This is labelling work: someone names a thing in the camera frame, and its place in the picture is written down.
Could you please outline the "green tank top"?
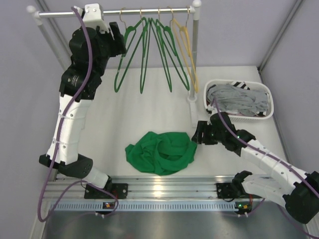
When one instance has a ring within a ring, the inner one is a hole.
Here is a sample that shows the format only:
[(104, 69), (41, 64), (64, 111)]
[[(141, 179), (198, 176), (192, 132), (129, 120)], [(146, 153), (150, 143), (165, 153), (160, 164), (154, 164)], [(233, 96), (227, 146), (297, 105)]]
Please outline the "green tank top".
[(185, 132), (157, 134), (149, 131), (125, 148), (126, 161), (142, 173), (167, 176), (184, 170), (194, 161), (197, 144)]

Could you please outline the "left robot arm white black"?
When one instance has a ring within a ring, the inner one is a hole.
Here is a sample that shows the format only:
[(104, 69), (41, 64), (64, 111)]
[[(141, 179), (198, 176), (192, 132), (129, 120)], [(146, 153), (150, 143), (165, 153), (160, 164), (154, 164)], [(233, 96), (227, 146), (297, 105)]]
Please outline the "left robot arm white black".
[(93, 166), (93, 160), (78, 153), (81, 131), (97, 88), (102, 83), (108, 60), (126, 52), (124, 37), (116, 22), (109, 31), (88, 27), (72, 34), (69, 47), (71, 65), (62, 74), (59, 87), (59, 115), (52, 144), (39, 163), (59, 173), (85, 180), (96, 193), (107, 198), (112, 194), (112, 178)]

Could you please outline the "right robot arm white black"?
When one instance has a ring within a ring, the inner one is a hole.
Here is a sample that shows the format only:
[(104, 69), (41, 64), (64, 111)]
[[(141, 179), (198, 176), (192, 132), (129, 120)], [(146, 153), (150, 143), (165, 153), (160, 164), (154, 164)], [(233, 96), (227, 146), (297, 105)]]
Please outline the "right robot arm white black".
[(237, 173), (232, 190), (237, 197), (256, 195), (286, 209), (301, 224), (319, 213), (319, 173), (308, 173), (280, 159), (244, 129), (236, 129), (224, 112), (200, 120), (191, 139), (197, 144), (222, 144), (228, 151), (256, 165), (264, 176), (250, 171)]

